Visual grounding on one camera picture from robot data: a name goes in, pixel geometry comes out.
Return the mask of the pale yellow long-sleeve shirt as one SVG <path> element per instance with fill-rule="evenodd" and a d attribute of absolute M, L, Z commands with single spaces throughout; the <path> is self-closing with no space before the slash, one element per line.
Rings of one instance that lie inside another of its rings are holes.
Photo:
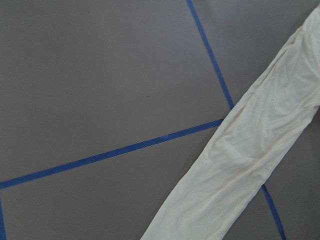
<path fill-rule="evenodd" d="M 170 192 L 144 240 L 221 240 L 320 107 L 315 8 Z"/>

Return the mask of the brown gridded table mat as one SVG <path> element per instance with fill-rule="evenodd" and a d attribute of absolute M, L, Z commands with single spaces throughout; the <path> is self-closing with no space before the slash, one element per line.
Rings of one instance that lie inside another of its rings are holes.
<path fill-rule="evenodd" d="M 319 0 L 192 0 L 236 104 Z M 225 118 L 186 0 L 1 0 L 0 182 Z M 140 240 L 217 127 L 0 190 L 1 240 Z M 320 239 L 320 113 L 266 187 Z"/>

